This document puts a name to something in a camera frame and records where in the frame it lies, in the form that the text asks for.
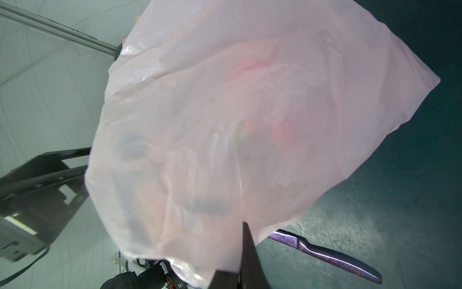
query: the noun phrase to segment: cable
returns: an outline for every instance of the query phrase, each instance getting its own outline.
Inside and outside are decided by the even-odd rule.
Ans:
[[[13,281],[14,279],[16,279],[17,277],[19,277],[19,275],[21,275],[22,273],[26,272],[27,269],[29,269],[30,267],[32,267],[33,264],[35,264],[35,262],[37,262],[38,260],[40,260],[41,258],[43,258],[46,254],[48,254],[48,252],[50,251],[50,246],[47,247],[47,249],[45,250],[45,252],[42,253],[42,255],[38,256],[37,259],[35,259],[34,262],[30,263],[27,267],[24,267],[24,269],[22,269],[21,271],[18,271],[16,273],[14,273],[13,275],[9,276],[8,278],[5,278],[3,279],[2,281],[0,281],[0,287],[3,287],[5,285],[7,285],[9,282]]]
[[[172,282],[172,278],[170,278],[170,276],[168,276],[168,278],[170,279],[170,289],[173,289],[173,282]]]
[[[151,267],[151,264],[149,264],[148,262],[146,262],[145,260],[145,263],[144,264],[141,264],[140,263],[140,259],[136,259],[136,263],[138,264],[139,267],[143,267],[145,269],[149,269]]]

